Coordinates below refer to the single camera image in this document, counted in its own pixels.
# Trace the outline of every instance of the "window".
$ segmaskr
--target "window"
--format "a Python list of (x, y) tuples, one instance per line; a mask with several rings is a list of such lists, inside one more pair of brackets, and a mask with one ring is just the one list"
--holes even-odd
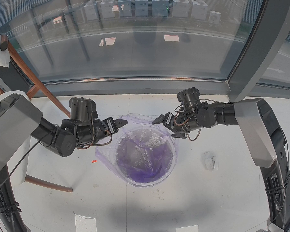
[(259, 83), (290, 88), (290, 32)]
[(0, 32), (43, 82), (226, 80), (262, 2), (0, 0)]

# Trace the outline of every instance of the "crumpled plastic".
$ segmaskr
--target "crumpled plastic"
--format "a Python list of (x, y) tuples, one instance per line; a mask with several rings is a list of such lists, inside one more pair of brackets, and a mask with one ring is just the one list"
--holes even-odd
[(112, 143), (97, 147), (96, 157), (133, 186), (149, 187), (165, 180), (177, 161), (177, 141), (161, 124), (152, 125), (154, 118), (139, 114), (119, 118), (128, 124), (113, 135)]

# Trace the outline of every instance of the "trash bag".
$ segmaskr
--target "trash bag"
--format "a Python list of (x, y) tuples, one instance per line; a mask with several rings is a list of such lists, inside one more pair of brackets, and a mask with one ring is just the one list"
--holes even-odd
[(113, 135), (112, 143), (97, 147), (96, 157), (133, 186), (150, 187), (165, 180), (177, 161), (177, 141), (162, 125), (152, 125), (154, 118), (139, 114), (119, 118), (128, 124)]

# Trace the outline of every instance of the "clear plastic wrapper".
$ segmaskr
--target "clear plastic wrapper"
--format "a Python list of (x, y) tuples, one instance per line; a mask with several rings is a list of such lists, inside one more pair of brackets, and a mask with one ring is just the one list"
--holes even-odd
[(162, 125), (152, 125), (154, 118), (139, 114), (119, 118), (128, 124), (113, 135), (109, 145), (97, 147), (96, 157), (133, 186), (149, 187), (165, 180), (177, 161), (177, 141)]

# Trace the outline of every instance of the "asphalt road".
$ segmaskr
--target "asphalt road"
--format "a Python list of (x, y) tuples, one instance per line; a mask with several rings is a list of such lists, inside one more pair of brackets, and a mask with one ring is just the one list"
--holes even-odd
[[(165, 41), (166, 34), (178, 35), (179, 42)], [(114, 45), (99, 46), (102, 37), (116, 37)], [(120, 32), (59, 40), (20, 55), (42, 81), (119, 76), (225, 79), (243, 46), (240, 41), (203, 34)]]

